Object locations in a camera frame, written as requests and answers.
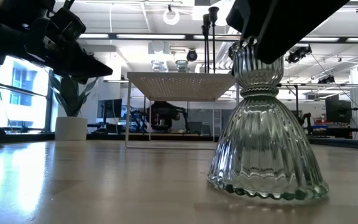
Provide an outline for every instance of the ribbed glass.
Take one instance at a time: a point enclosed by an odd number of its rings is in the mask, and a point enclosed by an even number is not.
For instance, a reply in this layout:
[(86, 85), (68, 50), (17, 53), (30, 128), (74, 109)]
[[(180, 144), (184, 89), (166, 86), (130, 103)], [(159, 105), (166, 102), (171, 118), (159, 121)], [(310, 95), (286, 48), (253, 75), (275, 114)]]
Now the ribbed glass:
[(208, 182), (250, 197), (304, 200), (326, 195), (328, 185), (303, 128), (275, 97), (283, 58), (270, 65), (258, 61), (253, 40), (234, 44), (229, 54), (244, 99), (219, 138)]

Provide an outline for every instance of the wooden tabletop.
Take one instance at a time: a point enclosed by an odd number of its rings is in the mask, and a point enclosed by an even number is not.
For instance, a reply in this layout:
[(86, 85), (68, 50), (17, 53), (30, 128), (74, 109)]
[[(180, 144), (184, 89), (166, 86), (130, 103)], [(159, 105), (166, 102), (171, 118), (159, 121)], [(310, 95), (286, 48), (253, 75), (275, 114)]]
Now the wooden tabletop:
[(0, 145), (0, 223), (358, 224), (358, 149), (313, 146), (329, 197), (286, 202), (208, 186), (212, 150), (120, 141)]

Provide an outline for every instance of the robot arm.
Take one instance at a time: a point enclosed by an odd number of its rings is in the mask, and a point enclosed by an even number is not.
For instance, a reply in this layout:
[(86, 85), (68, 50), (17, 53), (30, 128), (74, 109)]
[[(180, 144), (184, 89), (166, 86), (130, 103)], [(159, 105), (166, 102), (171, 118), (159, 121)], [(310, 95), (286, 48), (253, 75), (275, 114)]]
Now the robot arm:
[(166, 119), (175, 119), (176, 114), (178, 113), (182, 113), (183, 117), (185, 119), (185, 128), (186, 128), (186, 132), (190, 132), (190, 128), (188, 125), (188, 120), (187, 120), (187, 112), (186, 109), (181, 108), (179, 106), (174, 106), (170, 103), (161, 101), (161, 102), (156, 102), (152, 105), (152, 118), (157, 117), (157, 114), (159, 114), (161, 117), (164, 117)]
[(236, 0), (227, 24), (257, 38), (256, 55), (272, 63), (349, 0)]
[(311, 126), (311, 120), (310, 120), (311, 113), (304, 114), (302, 118), (298, 118), (298, 121), (301, 124), (301, 126), (303, 126), (303, 124), (305, 123), (305, 119), (308, 122), (306, 129), (308, 130), (309, 134), (313, 134), (313, 127)]
[(66, 1), (53, 12), (55, 0), (0, 1), (0, 64), (10, 55), (50, 67), (57, 75), (70, 75), (81, 83), (111, 75), (111, 68), (87, 54), (76, 41), (86, 27), (70, 12), (73, 2)]

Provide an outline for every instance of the camera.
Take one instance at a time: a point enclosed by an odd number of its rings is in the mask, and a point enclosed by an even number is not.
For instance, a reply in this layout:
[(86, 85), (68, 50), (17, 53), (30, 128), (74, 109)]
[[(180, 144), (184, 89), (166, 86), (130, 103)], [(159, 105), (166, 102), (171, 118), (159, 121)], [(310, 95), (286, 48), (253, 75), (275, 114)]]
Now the camera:
[(189, 62), (194, 62), (195, 60), (197, 60), (196, 50), (195, 49), (190, 49), (189, 52), (187, 53), (186, 59)]

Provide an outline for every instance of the clear glass vase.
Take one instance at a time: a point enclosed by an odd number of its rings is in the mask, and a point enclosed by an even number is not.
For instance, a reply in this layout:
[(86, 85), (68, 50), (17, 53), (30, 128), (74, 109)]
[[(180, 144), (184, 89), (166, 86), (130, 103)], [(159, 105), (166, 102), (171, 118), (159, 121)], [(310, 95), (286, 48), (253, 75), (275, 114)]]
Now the clear glass vase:
[(264, 64), (254, 55), (255, 41), (229, 50), (243, 101), (235, 108), (215, 150), (208, 182), (229, 193), (286, 200), (328, 193), (303, 128), (276, 99), (283, 57)]

